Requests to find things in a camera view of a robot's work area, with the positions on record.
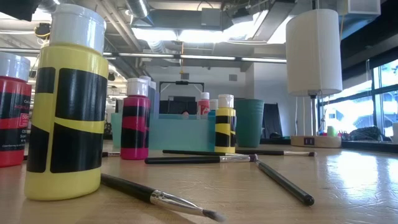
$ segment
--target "table surface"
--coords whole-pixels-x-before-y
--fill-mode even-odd
[[[259,149],[314,150],[276,145]],[[108,157],[103,158],[102,171],[216,210],[227,223],[398,223],[397,155],[315,150],[316,157],[259,156],[314,196],[311,207],[303,206],[252,162],[145,165]],[[112,151],[111,142],[104,143],[104,151]],[[216,223],[146,204],[103,185],[80,198],[32,201],[23,194],[24,176],[25,163],[0,169],[1,223]]]

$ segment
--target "window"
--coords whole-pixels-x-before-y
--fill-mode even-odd
[[[343,84],[349,88],[320,99],[320,116],[326,111],[323,130],[334,126],[350,133],[377,126],[385,136],[393,136],[392,124],[398,122],[398,59]]]

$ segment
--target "lamp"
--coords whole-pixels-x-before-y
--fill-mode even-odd
[[[343,89],[337,12],[330,9],[311,10],[288,22],[286,58],[289,94],[310,96],[312,100],[313,136],[302,136],[298,141],[300,145],[316,146],[319,138],[316,138],[315,100],[318,95],[327,96]],[[336,144],[329,142],[323,147],[337,146],[338,140],[341,144],[340,138],[330,139],[332,142],[336,140]]]

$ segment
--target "white bottle cap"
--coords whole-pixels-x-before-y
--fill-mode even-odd
[[[0,77],[29,79],[30,60],[14,54],[0,52]]]
[[[200,93],[200,99],[201,99],[201,100],[208,100],[208,99],[210,99],[210,93],[208,93],[208,92]]]
[[[234,108],[234,96],[229,94],[218,95],[219,108]]]
[[[218,100],[212,99],[210,100],[210,110],[217,110],[218,109]]]
[[[146,76],[146,75],[140,75],[139,78],[141,78],[143,80],[146,80],[148,85],[150,85],[150,81],[152,81],[152,79],[150,77]]]
[[[151,81],[150,87],[153,88],[154,90],[156,90],[156,82]]]
[[[50,45],[78,44],[104,51],[105,20],[96,12],[75,4],[59,4],[52,14]]]
[[[127,96],[148,96],[147,80],[141,78],[129,78],[127,80]]]

